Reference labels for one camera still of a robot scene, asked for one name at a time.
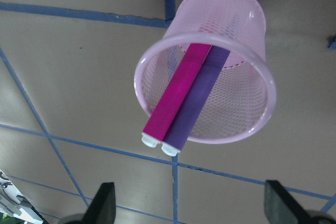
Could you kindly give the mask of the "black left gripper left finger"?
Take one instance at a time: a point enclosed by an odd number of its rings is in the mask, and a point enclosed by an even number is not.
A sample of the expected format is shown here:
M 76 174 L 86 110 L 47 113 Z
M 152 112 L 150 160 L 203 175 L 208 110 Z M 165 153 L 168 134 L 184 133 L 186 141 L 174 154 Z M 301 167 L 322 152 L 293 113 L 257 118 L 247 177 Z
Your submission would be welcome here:
M 102 183 L 84 214 L 82 223 L 113 224 L 115 218 L 116 196 L 114 183 Z

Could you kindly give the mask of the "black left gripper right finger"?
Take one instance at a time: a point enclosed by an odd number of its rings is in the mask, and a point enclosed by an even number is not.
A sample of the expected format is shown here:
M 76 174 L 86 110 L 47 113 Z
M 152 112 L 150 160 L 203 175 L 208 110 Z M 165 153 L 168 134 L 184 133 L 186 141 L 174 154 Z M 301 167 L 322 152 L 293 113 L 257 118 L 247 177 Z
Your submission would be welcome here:
M 266 180 L 264 213 L 269 223 L 310 223 L 311 217 L 277 180 Z

